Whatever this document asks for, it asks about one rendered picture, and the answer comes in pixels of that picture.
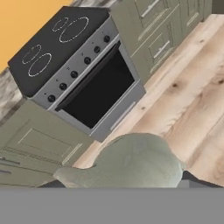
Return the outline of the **black glass hob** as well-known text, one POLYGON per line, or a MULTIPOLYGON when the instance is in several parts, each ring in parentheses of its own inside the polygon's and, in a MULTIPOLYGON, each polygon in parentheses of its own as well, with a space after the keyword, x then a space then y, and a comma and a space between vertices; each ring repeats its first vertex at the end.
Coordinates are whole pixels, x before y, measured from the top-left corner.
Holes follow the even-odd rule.
POLYGON ((33 97, 108 17, 106 8, 63 6, 8 62, 21 93, 33 97))

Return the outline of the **olive green drawer front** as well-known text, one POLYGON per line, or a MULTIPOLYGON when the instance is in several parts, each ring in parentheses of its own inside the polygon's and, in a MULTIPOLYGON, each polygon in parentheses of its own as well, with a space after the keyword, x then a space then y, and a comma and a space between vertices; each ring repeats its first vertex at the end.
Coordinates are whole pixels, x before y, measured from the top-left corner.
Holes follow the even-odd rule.
POLYGON ((181 39, 180 23, 168 19, 143 42, 131 56, 142 80, 147 80, 162 65, 181 39))
POLYGON ((141 14, 154 1, 155 0, 134 0, 137 21, 140 23, 138 39, 141 39, 148 31, 153 31, 156 23, 165 19, 179 5, 179 0, 160 0, 144 18, 141 18, 141 14))
POLYGON ((41 171, 33 160, 3 152, 0 152, 0 157, 20 163, 14 165, 0 161, 0 170, 11 172, 8 175, 0 173, 0 186, 40 187, 55 180, 50 172, 41 171))

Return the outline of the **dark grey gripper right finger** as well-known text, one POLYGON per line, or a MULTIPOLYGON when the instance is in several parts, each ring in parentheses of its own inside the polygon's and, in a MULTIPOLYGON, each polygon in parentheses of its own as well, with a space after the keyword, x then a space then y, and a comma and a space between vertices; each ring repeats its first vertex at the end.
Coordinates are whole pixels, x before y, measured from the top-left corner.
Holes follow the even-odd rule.
POLYGON ((207 182, 205 180, 196 178, 189 171, 183 172, 183 176, 178 184, 178 187, 182 187, 182 188, 203 188, 203 187, 221 188, 220 185, 216 185, 216 184, 207 182))

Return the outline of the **silver oven range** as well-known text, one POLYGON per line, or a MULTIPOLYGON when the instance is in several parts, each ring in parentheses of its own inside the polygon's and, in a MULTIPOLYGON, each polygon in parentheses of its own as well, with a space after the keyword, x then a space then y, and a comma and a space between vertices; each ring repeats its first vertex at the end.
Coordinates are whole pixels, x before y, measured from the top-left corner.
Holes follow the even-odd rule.
POLYGON ((82 79, 85 73, 89 72, 97 63, 97 61, 108 50, 112 41, 119 37, 119 31, 116 28, 116 24, 111 17, 108 10, 109 17, 107 20, 87 39, 87 41, 65 62, 65 64, 47 81, 47 83, 33 96, 23 96, 40 107, 50 111, 50 107, 54 106, 63 96, 65 96, 69 90, 71 90, 82 79), (103 38, 109 35, 110 41, 105 43, 103 38), (101 51, 94 52, 95 46, 99 46, 101 51), (86 57, 91 58, 91 63, 86 65, 84 59, 86 57), (74 79, 70 73, 76 71, 79 76, 74 79), (66 83, 67 89, 61 90, 60 83, 66 83), (54 102, 49 102, 47 97, 54 95, 56 97, 54 102))

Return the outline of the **grey-green rounded lump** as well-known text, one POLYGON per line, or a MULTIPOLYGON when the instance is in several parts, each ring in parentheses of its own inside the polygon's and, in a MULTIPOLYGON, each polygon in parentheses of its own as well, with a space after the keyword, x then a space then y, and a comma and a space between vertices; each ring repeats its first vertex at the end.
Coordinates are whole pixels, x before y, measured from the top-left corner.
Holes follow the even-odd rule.
POLYGON ((53 176, 67 188, 175 188, 184 169, 162 137, 132 133, 112 140, 93 166, 62 167, 53 176))

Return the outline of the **olive green cabinet door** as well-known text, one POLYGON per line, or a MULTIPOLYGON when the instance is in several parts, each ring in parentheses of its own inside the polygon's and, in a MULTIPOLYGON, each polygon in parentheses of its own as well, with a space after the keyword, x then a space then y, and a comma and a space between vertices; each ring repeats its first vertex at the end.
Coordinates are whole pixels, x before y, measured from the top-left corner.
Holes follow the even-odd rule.
POLYGON ((178 0, 183 35, 186 37, 212 14, 213 0, 178 0))
POLYGON ((0 127, 7 151, 65 165, 76 161, 93 139, 37 104, 26 101, 0 127))

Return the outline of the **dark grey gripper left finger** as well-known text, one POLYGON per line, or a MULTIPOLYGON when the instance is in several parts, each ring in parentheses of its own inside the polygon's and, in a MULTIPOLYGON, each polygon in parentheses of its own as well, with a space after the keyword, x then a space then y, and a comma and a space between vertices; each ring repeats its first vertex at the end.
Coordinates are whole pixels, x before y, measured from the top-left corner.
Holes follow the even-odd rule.
POLYGON ((59 182, 57 179, 55 179, 54 181, 51 181, 49 183, 46 183, 44 185, 41 185, 40 186, 41 188, 47 188, 47 187, 50 187, 50 188, 65 188, 65 186, 59 182))

